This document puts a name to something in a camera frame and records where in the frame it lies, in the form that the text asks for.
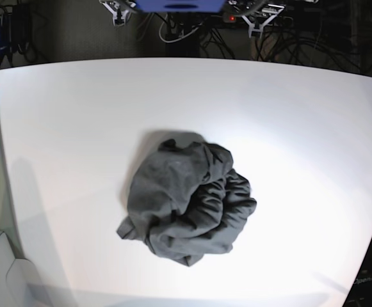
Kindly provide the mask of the dark grey t-shirt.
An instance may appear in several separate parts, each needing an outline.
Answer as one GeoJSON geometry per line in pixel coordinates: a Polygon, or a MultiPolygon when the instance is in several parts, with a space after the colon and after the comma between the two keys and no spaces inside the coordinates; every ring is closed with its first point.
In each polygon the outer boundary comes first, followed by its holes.
{"type": "Polygon", "coordinates": [[[206,254],[230,252],[257,206],[233,164],[216,144],[162,142],[133,176],[118,236],[187,267],[206,254]]]}

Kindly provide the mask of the black power strip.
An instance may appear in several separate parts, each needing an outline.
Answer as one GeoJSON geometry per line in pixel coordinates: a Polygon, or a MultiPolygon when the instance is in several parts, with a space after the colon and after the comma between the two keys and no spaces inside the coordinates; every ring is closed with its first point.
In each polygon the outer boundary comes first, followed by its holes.
{"type": "Polygon", "coordinates": [[[231,13],[223,12],[222,18],[225,23],[242,23],[249,21],[252,24],[260,25],[273,25],[280,19],[285,18],[284,11],[275,12],[255,12],[254,14],[248,15],[246,17],[237,17],[231,13]]]}

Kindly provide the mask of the blue box overhead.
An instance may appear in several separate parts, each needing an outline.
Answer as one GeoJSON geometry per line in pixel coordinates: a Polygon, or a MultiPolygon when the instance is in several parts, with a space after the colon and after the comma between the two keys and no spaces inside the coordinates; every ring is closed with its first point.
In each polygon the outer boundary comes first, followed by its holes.
{"type": "Polygon", "coordinates": [[[219,12],[225,0],[137,0],[144,12],[219,12]]]}

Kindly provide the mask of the grey bin corner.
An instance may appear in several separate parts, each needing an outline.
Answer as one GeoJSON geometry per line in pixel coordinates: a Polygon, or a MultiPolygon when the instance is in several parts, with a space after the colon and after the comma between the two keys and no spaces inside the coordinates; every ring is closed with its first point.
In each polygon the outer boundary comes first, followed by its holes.
{"type": "Polygon", "coordinates": [[[3,232],[0,232],[0,306],[40,306],[3,232]]]}

